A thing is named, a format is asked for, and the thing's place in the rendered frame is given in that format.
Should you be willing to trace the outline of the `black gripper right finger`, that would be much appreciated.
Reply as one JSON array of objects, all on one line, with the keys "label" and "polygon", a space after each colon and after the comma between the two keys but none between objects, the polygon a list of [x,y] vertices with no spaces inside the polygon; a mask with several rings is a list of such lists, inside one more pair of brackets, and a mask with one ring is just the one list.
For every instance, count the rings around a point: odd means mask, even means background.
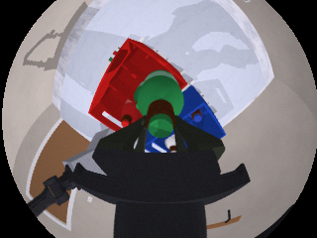
[{"label": "black gripper right finger", "polygon": [[[217,160],[225,152],[225,146],[221,139],[187,123],[175,115],[174,138],[177,152],[214,151]],[[184,141],[187,144],[187,149]]]}]

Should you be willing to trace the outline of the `red plastic crate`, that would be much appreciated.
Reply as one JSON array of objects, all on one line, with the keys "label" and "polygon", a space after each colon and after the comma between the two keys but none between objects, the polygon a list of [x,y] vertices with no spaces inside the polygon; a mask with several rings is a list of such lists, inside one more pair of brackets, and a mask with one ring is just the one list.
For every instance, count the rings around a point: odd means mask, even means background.
[{"label": "red plastic crate", "polygon": [[122,129],[102,113],[105,111],[121,122],[121,109],[125,101],[129,99],[136,104],[134,100],[136,89],[154,70],[162,69],[170,72],[182,90],[187,82],[180,72],[173,68],[175,67],[164,61],[148,46],[128,38],[106,69],[88,113],[113,131]]}]

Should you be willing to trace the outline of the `white bottle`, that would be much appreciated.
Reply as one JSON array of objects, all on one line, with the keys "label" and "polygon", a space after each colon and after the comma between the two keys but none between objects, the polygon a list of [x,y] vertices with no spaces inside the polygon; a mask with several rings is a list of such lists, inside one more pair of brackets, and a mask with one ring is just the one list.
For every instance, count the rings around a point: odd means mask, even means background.
[{"label": "white bottle", "polygon": [[175,147],[175,138],[174,134],[167,139],[165,139],[165,145],[169,149],[169,152],[176,152],[176,147]]}]

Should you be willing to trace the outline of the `blue plastic crate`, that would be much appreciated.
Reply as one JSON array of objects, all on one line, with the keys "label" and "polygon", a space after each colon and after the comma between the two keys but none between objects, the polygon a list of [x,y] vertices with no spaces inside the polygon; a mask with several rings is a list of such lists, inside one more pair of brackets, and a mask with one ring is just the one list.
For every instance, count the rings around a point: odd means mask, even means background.
[{"label": "blue plastic crate", "polygon": [[[201,130],[204,130],[205,132],[211,135],[214,135],[215,137],[219,139],[223,138],[226,135],[226,133],[221,127],[221,124],[219,123],[219,121],[217,121],[217,118],[214,115],[213,111],[212,112],[210,111],[211,108],[207,105],[206,101],[204,99],[202,100],[202,98],[199,96],[200,94],[194,88],[194,86],[191,84],[182,93],[184,97],[184,104],[183,104],[183,109],[178,116],[184,119],[187,123]],[[198,108],[200,108],[202,105],[203,105],[203,111],[201,113],[202,120],[200,122],[195,122],[191,117],[188,117]],[[156,138],[149,133],[149,130],[147,130],[147,132],[148,132],[147,142],[146,142],[147,151],[149,151],[150,153],[161,153],[159,150],[152,147],[152,144],[154,143],[160,148],[164,149],[167,153],[169,153],[169,149],[166,147],[164,140],[174,134],[174,129],[172,133],[165,138]]]}]

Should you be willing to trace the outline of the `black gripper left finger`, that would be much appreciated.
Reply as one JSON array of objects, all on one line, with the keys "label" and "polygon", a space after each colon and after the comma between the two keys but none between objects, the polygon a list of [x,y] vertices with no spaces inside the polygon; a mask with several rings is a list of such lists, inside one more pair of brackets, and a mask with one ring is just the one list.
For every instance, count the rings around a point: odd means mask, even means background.
[{"label": "black gripper left finger", "polygon": [[[136,122],[100,139],[96,148],[102,147],[110,149],[120,149],[129,152],[144,152],[146,149],[148,130],[146,126],[146,118],[147,115],[144,115]],[[134,149],[134,145],[137,140],[138,142]]]}]

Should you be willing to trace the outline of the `red bottle with pink label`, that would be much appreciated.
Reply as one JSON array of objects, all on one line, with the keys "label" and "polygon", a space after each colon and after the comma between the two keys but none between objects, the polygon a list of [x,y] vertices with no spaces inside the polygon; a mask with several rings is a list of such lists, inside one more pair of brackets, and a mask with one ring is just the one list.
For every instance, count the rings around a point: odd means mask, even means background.
[{"label": "red bottle with pink label", "polygon": [[137,109],[136,104],[134,104],[132,101],[127,100],[127,102],[124,104],[123,108],[121,109],[121,125],[123,127],[126,127],[130,125],[131,123],[135,122],[140,115],[140,110]]}]

